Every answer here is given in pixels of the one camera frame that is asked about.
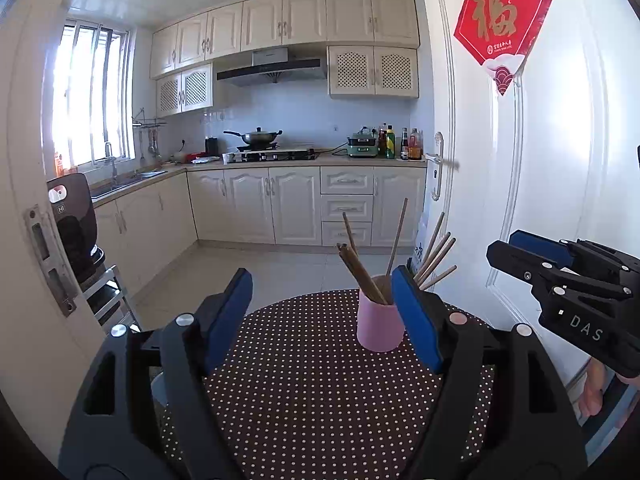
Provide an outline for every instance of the green bottle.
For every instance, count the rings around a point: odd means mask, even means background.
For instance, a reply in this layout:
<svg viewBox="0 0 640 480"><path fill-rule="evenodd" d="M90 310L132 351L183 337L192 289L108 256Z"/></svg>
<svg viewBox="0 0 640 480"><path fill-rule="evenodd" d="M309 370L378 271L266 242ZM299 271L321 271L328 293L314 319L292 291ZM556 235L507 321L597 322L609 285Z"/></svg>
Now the green bottle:
<svg viewBox="0 0 640 480"><path fill-rule="evenodd" d="M386 158L396 158L396 134L394 128L390 124L386 128Z"/></svg>

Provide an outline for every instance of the floor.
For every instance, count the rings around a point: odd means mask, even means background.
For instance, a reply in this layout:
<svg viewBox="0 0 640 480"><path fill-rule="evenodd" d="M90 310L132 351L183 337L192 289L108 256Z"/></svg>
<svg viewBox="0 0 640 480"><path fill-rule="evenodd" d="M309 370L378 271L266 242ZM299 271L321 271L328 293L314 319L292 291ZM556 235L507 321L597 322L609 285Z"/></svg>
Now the floor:
<svg viewBox="0 0 640 480"><path fill-rule="evenodd" d="M406 258L399 254L395 265L405 263ZM386 272L389 255L361 254L360 259L375 276ZM222 292L239 267L247 269L254 279L254 298L248 314L301 294L358 286L338 254L197 246L176 260L168 273L155 279L142 300L136 298L142 328L153 330L178 314L194 312L204 298Z"/></svg>

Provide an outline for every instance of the red chinese decoration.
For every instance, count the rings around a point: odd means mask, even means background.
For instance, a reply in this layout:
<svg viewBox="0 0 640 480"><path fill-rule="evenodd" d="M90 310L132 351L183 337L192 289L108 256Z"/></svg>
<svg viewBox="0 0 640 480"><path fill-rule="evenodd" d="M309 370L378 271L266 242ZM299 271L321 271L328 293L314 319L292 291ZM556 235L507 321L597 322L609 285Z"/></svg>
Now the red chinese decoration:
<svg viewBox="0 0 640 480"><path fill-rule="evenodd" d="M504 95L524 62L551 0L465 0L454 36Z"/></svg>

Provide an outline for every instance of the pink pen holder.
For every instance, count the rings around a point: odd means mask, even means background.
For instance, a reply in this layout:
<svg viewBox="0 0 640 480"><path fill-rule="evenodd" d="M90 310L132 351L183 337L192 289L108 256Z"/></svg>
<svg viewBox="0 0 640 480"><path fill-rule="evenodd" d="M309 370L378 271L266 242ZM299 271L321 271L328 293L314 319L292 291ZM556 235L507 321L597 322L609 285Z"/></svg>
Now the pink pen holder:
<svg viewBox="0 0 640 480"><path fill-rule="evenodd" d="M374 276L382 294L391 297L391 283L386 276ZM358 304L358 342L372 352L389 352L396 348L404 337L404 323L396 306L371 301L360 291Z"/></svg>

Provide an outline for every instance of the brown tablecloth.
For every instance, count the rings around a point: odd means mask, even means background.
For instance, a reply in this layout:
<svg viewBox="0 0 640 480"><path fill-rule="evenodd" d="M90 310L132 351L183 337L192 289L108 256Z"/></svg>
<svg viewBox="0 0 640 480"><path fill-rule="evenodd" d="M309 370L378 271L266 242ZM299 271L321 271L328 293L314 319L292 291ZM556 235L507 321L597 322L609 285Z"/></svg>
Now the brown tablecloth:
<svg viewBox="0 0 640 480"><path fill-rule="evenodd" d="M204 385L247 478L394 479L404 468L440 377L418 361L406 335L391 352L364 349L357 309L357 290L333 290L244 318L224 365ZM483 369L461 460L481 447L492 375ZM169 410L162 439L180 463Z"/></svg>

